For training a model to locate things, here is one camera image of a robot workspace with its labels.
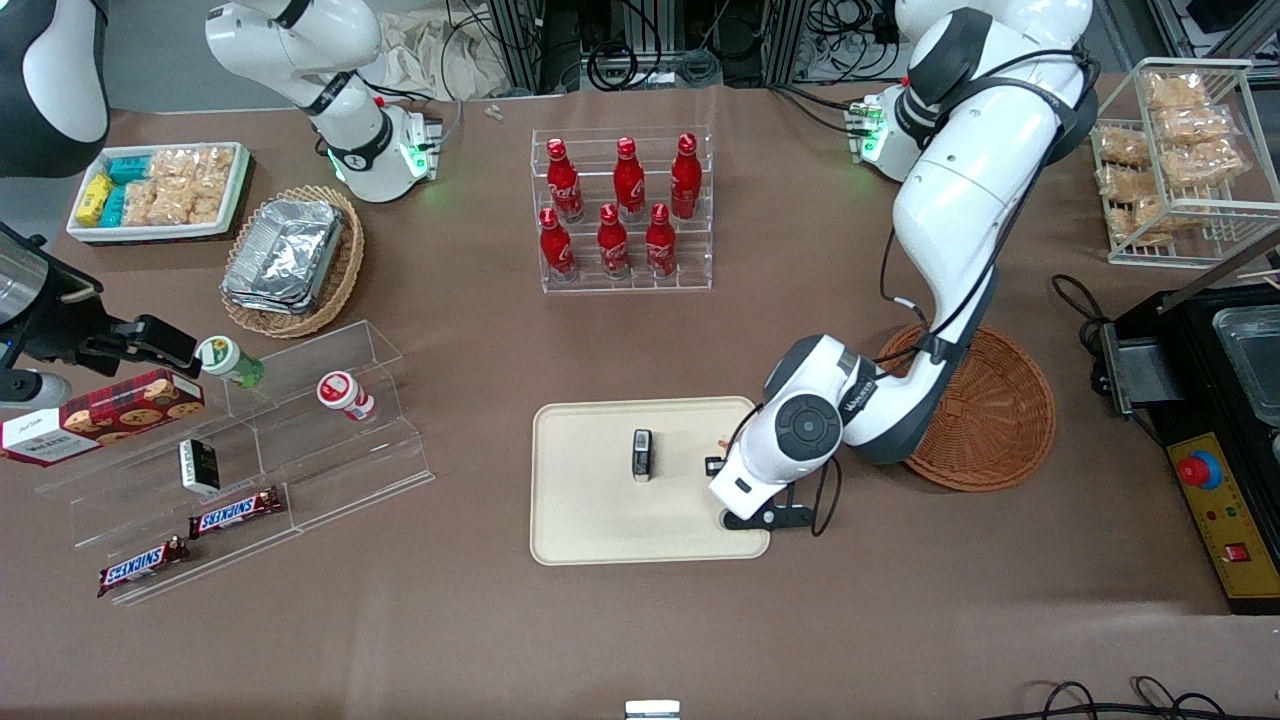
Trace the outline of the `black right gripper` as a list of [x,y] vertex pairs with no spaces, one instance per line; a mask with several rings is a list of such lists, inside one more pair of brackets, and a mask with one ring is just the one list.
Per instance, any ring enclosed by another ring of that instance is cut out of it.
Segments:
[[120,363],[151,364],[183,377],[200,377],[198,341],[174,325],[140,315],[108,316],[95,278],[44,251],[45,238],[3,227],[1,315],[4,355],[65,363],[114,375]]

